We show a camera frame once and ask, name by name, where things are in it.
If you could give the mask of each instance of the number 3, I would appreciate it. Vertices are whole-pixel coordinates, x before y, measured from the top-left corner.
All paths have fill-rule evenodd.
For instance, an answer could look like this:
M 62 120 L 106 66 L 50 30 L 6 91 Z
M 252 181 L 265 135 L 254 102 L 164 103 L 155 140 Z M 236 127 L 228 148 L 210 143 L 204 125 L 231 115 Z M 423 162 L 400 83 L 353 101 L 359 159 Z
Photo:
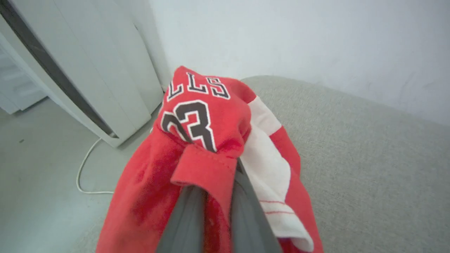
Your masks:
M 197 120 L 187 125 L 188 135 L 181 124 L 187 123 L 189 115 L 192 114 L 197 116 Z M 166 111 L 161 119 L 161 129 L 163 131 L 170 132 L 170 128 L 173 126 L 182 140 L 187 142 L 201 140 L 205 149 L 216 152 L 216 144 L 210 125 L 208 104 L 201 100 L 178 103 L 174 107 L 173 113 Z

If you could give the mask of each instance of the wall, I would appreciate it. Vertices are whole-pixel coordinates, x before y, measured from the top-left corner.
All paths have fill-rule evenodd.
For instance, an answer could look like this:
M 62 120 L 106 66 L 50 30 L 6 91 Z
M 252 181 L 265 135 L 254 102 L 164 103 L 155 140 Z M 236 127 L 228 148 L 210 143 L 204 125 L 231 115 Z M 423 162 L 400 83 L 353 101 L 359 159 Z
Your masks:
M 290 77 L 450 125 L 447 0 L 149 1 L 170 73 Z

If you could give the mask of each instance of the gray cushion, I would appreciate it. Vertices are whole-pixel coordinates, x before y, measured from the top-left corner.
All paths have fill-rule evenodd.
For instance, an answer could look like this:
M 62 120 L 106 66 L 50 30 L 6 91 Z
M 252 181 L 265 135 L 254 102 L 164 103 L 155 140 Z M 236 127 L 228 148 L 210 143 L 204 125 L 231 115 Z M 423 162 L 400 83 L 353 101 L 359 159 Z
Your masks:
M 301 81 L 243 82 L 301 155 L 326 252 L 450 252 L 450 127 Z

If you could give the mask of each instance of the floor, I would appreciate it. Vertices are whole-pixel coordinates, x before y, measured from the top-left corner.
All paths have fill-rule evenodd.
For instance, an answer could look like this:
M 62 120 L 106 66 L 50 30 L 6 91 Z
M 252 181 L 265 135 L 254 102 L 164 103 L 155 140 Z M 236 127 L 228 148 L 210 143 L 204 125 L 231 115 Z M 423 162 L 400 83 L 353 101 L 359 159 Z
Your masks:
M 114 190 L 151 125 L 118 149 L 100 142 L 83 169 L 82 188 Z M 111 195 L 82 194 L 75 178 L 97 139 L 50 99 L 14 115 L 0 110 L 2 252 L 94 251 Z

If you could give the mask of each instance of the cord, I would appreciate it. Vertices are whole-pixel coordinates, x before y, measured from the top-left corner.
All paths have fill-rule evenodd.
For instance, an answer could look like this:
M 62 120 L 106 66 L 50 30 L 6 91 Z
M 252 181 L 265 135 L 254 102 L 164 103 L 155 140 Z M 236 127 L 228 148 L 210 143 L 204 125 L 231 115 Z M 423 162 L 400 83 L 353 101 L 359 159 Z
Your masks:
M 81 188 L 80 186 L 80 176 L 81 176 L 81 171 L 83 170 L 84 164 L 86 163 L 87 158 L 89 157 L 90 153 L 92 152 L 92 150 L 95 148 L 95 146 L 102 140 L 102 138 L 96 140 L 94 142 L 94 144 L 92 144 L 92 146 L 90 147 L 90 149 L 87 151 L 85 157 L 83 158 L 83 161 L 81 162 L 80 168 L 78 169 L 78 174 L 76 175 L 76 187 L 78 188 L 78 190 L 82 193 L 85 194 L 114 194 L 113 191 L 85 191 Z

